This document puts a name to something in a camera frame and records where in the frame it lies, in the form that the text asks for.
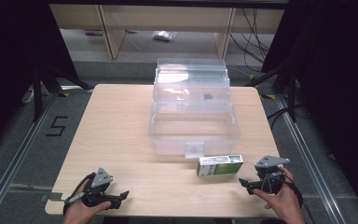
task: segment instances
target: green and white box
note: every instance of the green and white box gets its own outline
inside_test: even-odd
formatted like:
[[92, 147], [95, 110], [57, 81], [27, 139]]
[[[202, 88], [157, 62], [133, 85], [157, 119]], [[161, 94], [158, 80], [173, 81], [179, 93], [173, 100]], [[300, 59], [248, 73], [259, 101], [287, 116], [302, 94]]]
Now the green and white box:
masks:
[[242, 155], [201, 157], [197, 167], [197, 175], [236, 174], [242, 165]]

